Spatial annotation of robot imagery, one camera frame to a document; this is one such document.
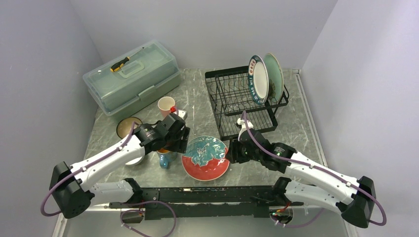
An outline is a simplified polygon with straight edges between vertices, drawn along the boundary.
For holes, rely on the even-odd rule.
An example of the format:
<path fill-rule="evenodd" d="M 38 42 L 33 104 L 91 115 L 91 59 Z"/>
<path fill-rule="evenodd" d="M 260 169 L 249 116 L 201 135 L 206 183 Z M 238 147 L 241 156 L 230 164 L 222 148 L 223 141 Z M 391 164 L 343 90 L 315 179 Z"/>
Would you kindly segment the red teal rimmed plate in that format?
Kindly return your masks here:
<path fill-rule="evenodd" d="M 253 101 L 263 105 L 268 97 L 269 77 L 266 65 L 258 55 L 252 56 L 249 61 L 248 87 Z"/>

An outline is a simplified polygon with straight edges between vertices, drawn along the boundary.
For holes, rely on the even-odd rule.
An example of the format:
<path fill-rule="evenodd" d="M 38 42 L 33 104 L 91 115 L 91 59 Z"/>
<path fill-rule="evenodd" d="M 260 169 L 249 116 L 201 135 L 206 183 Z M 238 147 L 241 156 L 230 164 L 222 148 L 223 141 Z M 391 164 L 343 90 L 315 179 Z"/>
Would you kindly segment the red teal flower plate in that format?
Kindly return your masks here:
<path fill-rule="evenodd" d="M 226 173 L 230 161 L 226 159 L 227 146 L 218 138 L 208 135 L 188 142 L 181 161 L 185 172 L 199 181 L 212 181 Z"/>

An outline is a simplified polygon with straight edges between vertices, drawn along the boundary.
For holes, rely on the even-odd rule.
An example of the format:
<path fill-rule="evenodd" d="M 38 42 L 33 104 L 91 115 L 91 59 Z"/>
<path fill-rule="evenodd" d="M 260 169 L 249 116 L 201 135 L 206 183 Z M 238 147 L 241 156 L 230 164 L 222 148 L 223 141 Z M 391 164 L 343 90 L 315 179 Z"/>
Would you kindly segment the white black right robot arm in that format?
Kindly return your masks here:
<path fill-rule="evenodd" d="M 375 205 L 372 179 L 342 175 L 306 157 L 284 143 L 270 143 L 261 133 L 250 129 L 230 139 L 226 159 L 231 163 L 250 160 L 283 174 L 271 191 L 278 205 L 304 202 L 341 215 L 348 223 L 367 228 Z"/>

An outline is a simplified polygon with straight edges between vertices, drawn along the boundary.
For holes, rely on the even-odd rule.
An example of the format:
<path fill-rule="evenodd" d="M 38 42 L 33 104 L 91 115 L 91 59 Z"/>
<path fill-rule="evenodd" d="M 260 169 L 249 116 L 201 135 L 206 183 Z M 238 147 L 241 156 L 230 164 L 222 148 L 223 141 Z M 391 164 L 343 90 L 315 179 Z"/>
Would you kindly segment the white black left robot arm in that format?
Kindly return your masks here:
<path fill-rule="evenodd" d="M 106 150 L 80 162 L 65 162 L 53 168 L 47 196 L 53 196 L 59 211 L 74 218 L 90 206 L 107 202 L 121 202 L 136 207 L 142 201 L 142 190 L 132 178 L 114 183 L 100 183 L 107 174 L 136 159 L 144 158 L 160 149 L 184 153 L 190 128 L 186 126 L 187 112 L 170 113 L 155 124 L 131 125 L 131 130 L 121 141 Z"/>

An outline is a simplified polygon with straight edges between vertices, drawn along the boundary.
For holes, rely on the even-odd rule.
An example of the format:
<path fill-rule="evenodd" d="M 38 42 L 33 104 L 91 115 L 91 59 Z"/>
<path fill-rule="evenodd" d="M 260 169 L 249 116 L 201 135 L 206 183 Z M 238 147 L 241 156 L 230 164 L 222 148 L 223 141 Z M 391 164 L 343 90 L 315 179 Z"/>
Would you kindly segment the black wire dish rack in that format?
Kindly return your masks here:
<path fill-rule="evenodd" d="M 238 136 L 240 128 L 236 122 L 243 111 L 247 112 L 248 120 L 257 131 L 275 130 L 278 126 L 276 112 L 289 102 L 289 92 L 285 87 L 280 99 L 268 98 L 264 105 L 255 103 L 248 88 L 247 66 L 205 72 L 205 83 L 222 141 Z"/>

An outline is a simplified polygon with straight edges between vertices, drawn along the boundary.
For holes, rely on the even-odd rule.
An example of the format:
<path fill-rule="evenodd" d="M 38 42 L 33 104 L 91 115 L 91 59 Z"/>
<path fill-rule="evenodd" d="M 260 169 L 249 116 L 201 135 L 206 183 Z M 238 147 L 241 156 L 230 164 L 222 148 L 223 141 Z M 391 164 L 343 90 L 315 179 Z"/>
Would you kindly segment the light blue flower plate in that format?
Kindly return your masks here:
<path fill-rule="evenodd" d="M 268 98 L 275 103 L 279 103 L 284 90 L 284 76 L 282 68 L 277 58 L 271 53 L 267 53 L 263 60 L 269 78 Z"/>

